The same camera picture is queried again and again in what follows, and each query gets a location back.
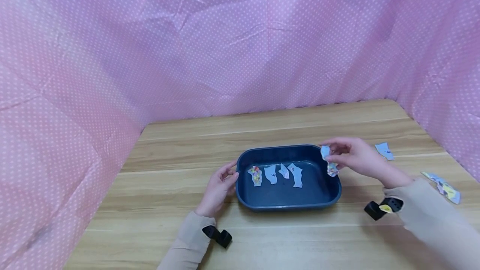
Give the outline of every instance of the plastic tray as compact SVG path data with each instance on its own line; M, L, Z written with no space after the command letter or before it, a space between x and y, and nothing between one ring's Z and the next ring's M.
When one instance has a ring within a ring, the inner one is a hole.
M303 169L302 188L293 187L294 179L285 179L278 171L280 164L291 163ZM265 166L276 165L277 183L272 185L265 177ZM247 172L253 166L262 170L262 185L254 187ZM237 197L251 210L321 209L338 201L342 185L338 176L327 174L327 162L322 159L320 147L293 145L250 149L237 162Z

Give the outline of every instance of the wood grain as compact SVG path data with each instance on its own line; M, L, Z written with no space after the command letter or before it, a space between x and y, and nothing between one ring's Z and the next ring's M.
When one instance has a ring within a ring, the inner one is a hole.
M413 176L434 172L462 192L457 209L480 228L480 187L391 100L211 117L148 125L70 257L66 269L155 269L213 171L255 147L316 144L336 135L388 141L392 161ZM203 269L443 269L394 215L363 207L379 182L345 169L343 194L326 210L252 213L229 198Z

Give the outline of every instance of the paper scrap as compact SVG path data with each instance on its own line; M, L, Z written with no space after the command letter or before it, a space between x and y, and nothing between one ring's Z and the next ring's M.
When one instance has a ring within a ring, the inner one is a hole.
M277 174L275 173L275 168L277 168L277 165L263 167L263 170L265 170L265 177L270 181L271 185L277 183Z
M322 159L326 160L326 157L330 155L330 147L326 145L322 145L322 147L320 147L320 153L322 154ZM332 162L328 163L327 173L331 177L337 176L338 175L337 166Z
M262 185L262 170L257 166L253 166L247 172L252 175L253 186L260 187Z
M330 155L330 147L327 145L322 145L322 147L320 147L320 153L322 154L322 159L325 160L325 157Z
M293 163L288 166L288 169L293 174L293 187L294 188L302 188L303 183L301 182L301 172L303 171L301 168L295 166Z
M389 214L393 213L392 208L388 204L382 204L381 206L379 206L379 208L385 213L389 213Z
M284 166L284 164L280 164L280 172L281 175L283 175L284 179L289 179L290 178L290 172L288 171L287 167Z
M378 153L384 156L387 160L394 160L392 152L388 148L387 142L382 144L375 144L375 148L377 149Z
M422 172L422 174L437 184L437 190L440 192L440 194L447 197L449 201L452 201L454 204L460 204L460 198L461 198L460 192L457 191L451 185L449 185L445 181L445 179L433 173Z

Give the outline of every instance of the polka dot fabric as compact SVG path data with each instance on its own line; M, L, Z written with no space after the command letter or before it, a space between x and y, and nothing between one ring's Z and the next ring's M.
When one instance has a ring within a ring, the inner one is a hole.
M0 0L0 269L61 269L151 121L390 98L480 179L480 0Z

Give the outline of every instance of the finger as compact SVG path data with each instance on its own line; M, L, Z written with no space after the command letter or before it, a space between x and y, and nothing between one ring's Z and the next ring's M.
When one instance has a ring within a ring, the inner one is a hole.
M223 173L222 179L225 179L229 175L234 175L235 172L236 172L236 170L234 170L234 169L228 169L227 172Z
M237 182L237 179L239 178L239 173L235 172L233 175L228 176L227 178L224 179L223 183L227 188L233 187L235 182Z
M333 162L340 165L348 166L348 161L351 159L351 156L347 154L329 155L326 159L327 159L327 162L329 163Z
M237 188L235 188L235 186L231 187L230 189L228 189L228 192L227 192L227 195L228 196L233 196L237 191Z
M337 150L335 150L331 155L341 155L344 153L350 153L350 149L347 147L337 148Z
M353 138L350 137L333 137L331 139L325 140L320 145L328 144L340 144L344 146L351 146Z
M235 166L236 164L237 164L237 160L232 160L231 162L226 163L225 165L218 168L218 170L215 173L219 175L223 175L228 170L230 170L231 167Z
M330 154L333 154L338 149L337 144L330 145Z

